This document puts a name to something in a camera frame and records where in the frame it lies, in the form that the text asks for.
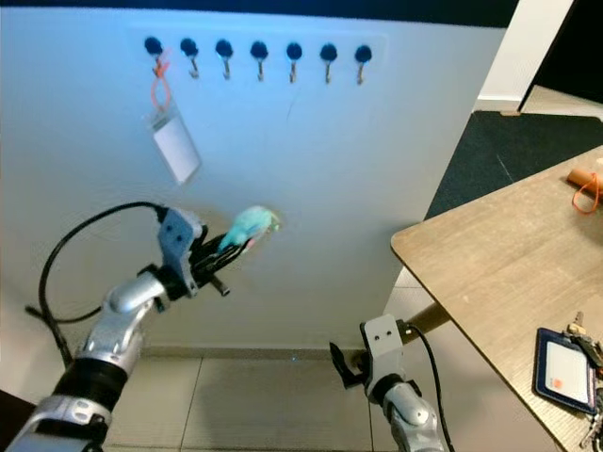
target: dark carpet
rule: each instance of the dark carpet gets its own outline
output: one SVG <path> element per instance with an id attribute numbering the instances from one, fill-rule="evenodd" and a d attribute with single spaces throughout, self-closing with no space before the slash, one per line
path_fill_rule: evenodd
<path id="1" fill-rule="evenodd" d="M 426 218 L 476 200 L 603 144 L 599 118 L 471 115 Z"/>

